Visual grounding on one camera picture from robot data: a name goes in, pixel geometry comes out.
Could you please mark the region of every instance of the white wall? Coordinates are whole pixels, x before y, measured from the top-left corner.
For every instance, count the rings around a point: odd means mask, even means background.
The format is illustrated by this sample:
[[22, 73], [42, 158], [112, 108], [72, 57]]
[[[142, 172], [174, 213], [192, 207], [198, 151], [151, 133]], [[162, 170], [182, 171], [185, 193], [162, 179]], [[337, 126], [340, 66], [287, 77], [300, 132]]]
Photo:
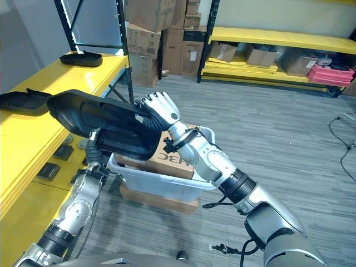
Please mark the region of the white wall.
[[[201, 0], [201, 25], [211, 0]], [[348, 37], [356, 27], [356, 5], [324, 0], [220, 0], [215, 26], [263, 28]]]

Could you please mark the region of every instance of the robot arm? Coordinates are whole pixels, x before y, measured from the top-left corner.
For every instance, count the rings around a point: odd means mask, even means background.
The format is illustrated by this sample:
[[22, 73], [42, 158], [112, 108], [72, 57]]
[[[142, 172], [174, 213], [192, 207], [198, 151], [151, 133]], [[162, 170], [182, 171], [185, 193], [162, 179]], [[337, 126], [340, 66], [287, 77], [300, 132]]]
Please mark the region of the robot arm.
[[299, 219], [280, 200], [239, 170], [197, 129], [188, 129], [167, 93], [155, 92], [139, 105], [152, 114], [151, 127], [168, 130], [166, 152], [177, 151], [195, 171], [215, 185], [242, 215], [245, 227], [257, 246], [264, 250], [264, 265], [326, 266], [323, 257], [306, 239]]
[[60, 207], [37, 243], [33, 243], [14, 267], [50, 266], [63, 261], [63, 256], [74, 237], [84, 227], [93, 212], [101, 187], [109, 172], [102, 166], [102, 153], [96, 149], [100, 129], [91, 132], [86, 146], [88, 166], [76, 178], [71, 195]]

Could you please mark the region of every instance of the black small object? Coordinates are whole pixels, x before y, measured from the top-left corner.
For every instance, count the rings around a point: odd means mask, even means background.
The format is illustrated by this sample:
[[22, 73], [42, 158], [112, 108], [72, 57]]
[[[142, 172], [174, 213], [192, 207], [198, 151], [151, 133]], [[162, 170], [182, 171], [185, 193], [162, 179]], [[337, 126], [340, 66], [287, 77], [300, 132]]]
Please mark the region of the black small object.
[[74, 184], [76, 182], [77, 178], [82, 174], [85, 174], [85, 170], [78, 169], [76, 174], [74, 174], [74, 176], [71, 180], [71, 184]]
[[84, 51], [83, 54], [73, 53], [60, 57], [63, 64], [83, 66], [83, 67], [98, 67], [102, 64], [101, 54]]
[[333, 70], [338, 70], [338, 71], [348, 71], [350, 68], [346, 65], [336, 65], [336, 64], [331, 64], [330, 68]]
[[54, 152], [53, 157], [60, 160], [68, 160], [73, 153], [74, 148], [70, 145], [61, 144]]
[[185, 252], [184, 250], [181, 250], [177, 253], [176, 259], [177, 260], [188, 260], [189, 259], [188, 253]]
[[56, 174], [60, 171], [61, 167], [57, 164], [47, 162], [38, 172], [37, 177], [40, 179], [45, 179], [52, 181]]
[[150, 114], [128, 103], [69, 90], [52, 96], [47, 106], [72, 134], [88, 138], [92, 130], [100, 128], [98, 150], [148, 160], [160, 141], [161, 131], [140, 122], [148, 120]]
[[52, 96], [30, 88], [26, 92], [10, 92], [0, 95], [0, 108], [12, 113], [40, 116], [48, 111], [46, 102]]

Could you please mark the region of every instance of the black shelf post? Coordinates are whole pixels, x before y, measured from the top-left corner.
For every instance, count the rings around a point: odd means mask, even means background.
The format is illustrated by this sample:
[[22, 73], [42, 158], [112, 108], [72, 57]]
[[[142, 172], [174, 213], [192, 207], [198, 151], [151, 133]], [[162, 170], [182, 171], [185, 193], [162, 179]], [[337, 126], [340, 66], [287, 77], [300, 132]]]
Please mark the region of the black shelf post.
[[[126, 39], [126, 28], [125, 28], [125, 17], [123, 15], [123, 5], [122, 5], [122, 0], [116, 0], [116, 8], [117, 8], [117, 17], [118, 17], [118, 25], [120, 28], [120, 40], [121, 40], [121, 46], [117, 45], [101, 45], [101, 44], [89, 44], [89, 43], [81, 43], [81, 42], [74, 42], [74, 39], [72, 37], [72, 31], [74, 29], [75, 23], [77, 21], [77, 17], [80, 13], [81, 7], [83, 5], [84, 0], [80, 0], [78, 3], [78, 6], [76, 8], [76, 13], [74, 15], [73, 21], [71, 23], [71, 27], [69, 27], [69, 21], [67, 20], [65, 9], [63, 7], [62, 0], [54, 0], [58, 15], [60, 17], [63, 29], [65, 31], [68, 44], [71, 48], [72, 51], [76, 50], [76, 46], [89, 46], [89, 47], [103, 47], [103, 48], [116, 48], [116, 49], [122, 49], [123, 50], [123, 55], [128, 56], [128, 48], [127, 48], [127, 39]], [[134, 103], [134, 93], [132, 90], [132, 79], [131, 79], [131, 69], [128, 67], [125, 69], [126, 73], [126, 81], [127, 81], [127, 88], [128, 88], [128, 96], [130, 99], [130, 103]], [[122, 95], [115, 90], [114, 86], [118, 81], [115, 81], [113, 86], [109, 85], [110, 90], [113, 90], [116, 95], [119, 96], [120, 99], [124, 100]]]
[[[122, 50], [123, 50], [124, 56], [128, 56], [128, 46], [127, 46], [126, 28], [125, 28], [125, 16], [123, 15], [122, 0], [116, 0], [116, 8], [117, 8], [118, 26], [120, 28]], [[131, 68], [130, 67], [125, 69], [125, 74], [126, 74], [126, 82], [127, 82], [127, 88], [128, 88], [128, 97], [129, 97], [130, 103], [133, 104], [134, 103], [134, 96], [133, 96], [134, 93], [132, 90], [132, 78], [131, 78]]]
[[219, 8], [219, 4], [220, 4], [220, 0], [212, 0], [211, 2], [209, 20], [207, 21], [207, 27], [206, 27], [206, 37], [205, 37], [204, 47], [202, 50], [201, 60], [198, 69], [197, 82], [201, 82], [201, 70], [204, 68], [206, 58], [207, 56], [209, 56], [210, 53], [211, 44], [209, 44], [208, 42], [212, 34], [212, 31], [214, 29], [215, 19], [217, 15], [217, 9]]

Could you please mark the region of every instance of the storage shelf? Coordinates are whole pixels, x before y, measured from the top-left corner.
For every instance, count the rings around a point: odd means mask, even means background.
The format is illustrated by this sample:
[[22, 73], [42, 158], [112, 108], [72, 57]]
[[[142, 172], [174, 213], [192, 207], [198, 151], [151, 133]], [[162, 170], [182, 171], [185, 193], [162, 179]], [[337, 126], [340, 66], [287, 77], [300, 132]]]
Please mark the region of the storage shelf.
[[287, 83], [281, 81], [266, 81], [266, 80], [254, 80], [248, 78], [238, 78], [233, 76], [214, 76], [214, 75], [204, 75], [202, 76], [203, 80], [209, 81], [226, 81], [226, 82], [243, 82], [243, 83], [253, 83], [258, 85], [269, 85], [269, 86], [283, 86], [283, 87], [292, 87], [304, 90], [312, 90], [312, 91], [319, 91], [319, 92], [328, 92], [327, 88], [324, 87], [316, 87], [316, 86], [308, 86], [307, 84], [301, 83]]
[[211, 41], [271, 44], [356, 55], [356, 42], [351, 39], [297, 32], [214, 27], [209, 43]]
[[[95, 68], [56, 60], [12, 91], [29, 87], [55, 95], [78, 89], [98, 96], [124, 67], [128, 67], [128, 56], [103, 55], [102, 65]], [[0, 110], [0, 122], [2, 218], [69, 132], [49, 112], [32, 117]]]
[[302, 83], [312, 83], [309, 81], [307, 77], [299, 77], [299, 76], [290, 76], [285, 73], [283, 70], [278, 69], [277, 72], [273, 74], [267, 73], [257, 73], [257, 72], [246, 72], [246, 71], [236, 71], [236, 70], [226, 70], [218, 67], [209, 67], [207, 63], [205, 64], [205, 68], [202, 69], [201, 73], [209, 73], [218, 75], [231, 75], [236, 76], [237, 78], [247, 77], [247, 78], [261, 78], [266, 80], [279, 80], [279, 81], [288, 81], [288, 82], [302, 82]]

